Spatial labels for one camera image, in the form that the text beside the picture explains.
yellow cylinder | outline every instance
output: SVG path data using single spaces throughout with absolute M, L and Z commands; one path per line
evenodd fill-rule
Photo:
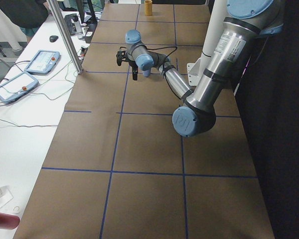
M 151 0 L 145 0 L 144 1 L 145 6 L 145 16 L 152 16 L 152 1 Z

label on robot arm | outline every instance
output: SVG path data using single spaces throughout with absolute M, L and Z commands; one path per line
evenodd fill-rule
M 222 34 L 214 53 L 223 55 L 223 59 L 227 61 L 235 62 L 245 44 L 246 41 L 239 37 Z

keyboard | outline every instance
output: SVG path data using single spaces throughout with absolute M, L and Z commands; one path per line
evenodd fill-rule
M 64 17 L 65 24 L 66 24 L 71 36 L 75 35 L 75 33 L 76 33 L 74 23 L 71 21 L 72 17 L 74 17 L 74 16 L 76 16 L 75 13 L 66 15 Z

metal post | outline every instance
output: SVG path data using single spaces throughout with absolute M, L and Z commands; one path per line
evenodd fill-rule
M 61 33 L 61 36 L 63 38 L 64 44 L 66 46 L 66 49 L 68 50 L 68 53 L 70 55 L 70 58 L 76 68 L 76 71 L 78 74 L 81 74 L 83 72 L 83 68 L 81 65 L 81 62 L 79 61 L 79 57 L 77 56 L 75 47 L 73 45 L 70 33 L 68 31 L 68 28 L 65 24 L 64 18 L 62 16 L 61 10 L 59 8 L 59 4 L 56 0 L 47 0 L 51 12 L 54 16 L 54 20 L 56 22 L 56 25 L 59 28 L 59 31 Z

blue cap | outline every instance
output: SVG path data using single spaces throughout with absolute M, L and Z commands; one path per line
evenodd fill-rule
M 227 0 L 227 10 L 237 19 L 255 17 L 265 11 L 274 0 Z
M 127 44 L 135 44 L 141 41 L 141 34 L 137 30 L 129 30 L 125 34 L 125 42 Z
M 139 55 L 135 60 L 137 66 L 142 70 L 149 70 L 154 66 L 153 58 L 148 54 Z
M 176 132 L 184 137 L 194 136 L 200 129 L 198 117 L 189 107 L 181 106 L 175 110 L 172 122 Z

